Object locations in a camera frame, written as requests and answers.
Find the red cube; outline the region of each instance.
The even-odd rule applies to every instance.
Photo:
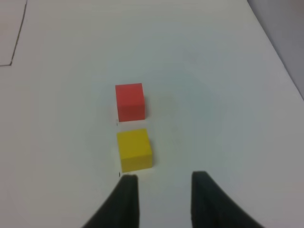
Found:
[[[142,86],[141,83],[115,86],[119,122],[145,119]]]

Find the black line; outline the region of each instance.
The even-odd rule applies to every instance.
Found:
[[[14,59],[15,52],[16,52],[16,49],[17,49],[17,44],[18,44],[18,41],[19,41],[19,38],[20,38],[20,33],[21,33],[21,30],[22,30],[22,26],[23,26],[23,22],[24,22],[24,18],[25,18],[25,12],[27,10],[27,5],[28,5],[28,0],[26,1],[25,6],[24,6],[23,17],[22,17],[19,33],[18,33],[18,36],[17,36],[17,41],[16,41],[16,44],[15,44],[13,55],[11,57],[10,64],[0,65],[0,67],[3,67],[3,66],[4,67],[9,67],[9,66],[11,66],[13,64],[13,59]]]

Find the white surface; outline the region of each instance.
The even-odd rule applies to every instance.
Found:
[[[26,0],[0,0],[0,65],[9,65]]]
[[[29,2],[0,68],[1,227],[81,227],[119,180],[116,132],[139,125],[142,228],[191,227],[196,170],[262,225],[303,227],[304,103],[248,4],[123,2]],[[149,116],[116,126],[114,85],[135,82]]]

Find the cube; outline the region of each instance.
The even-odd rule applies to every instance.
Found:
[[[116,85],[115,90],[119,122],[144,120],[145,104],[142,84]]]
[[[117,133],[122,172],[151,168],[153,154],[146,129]]]

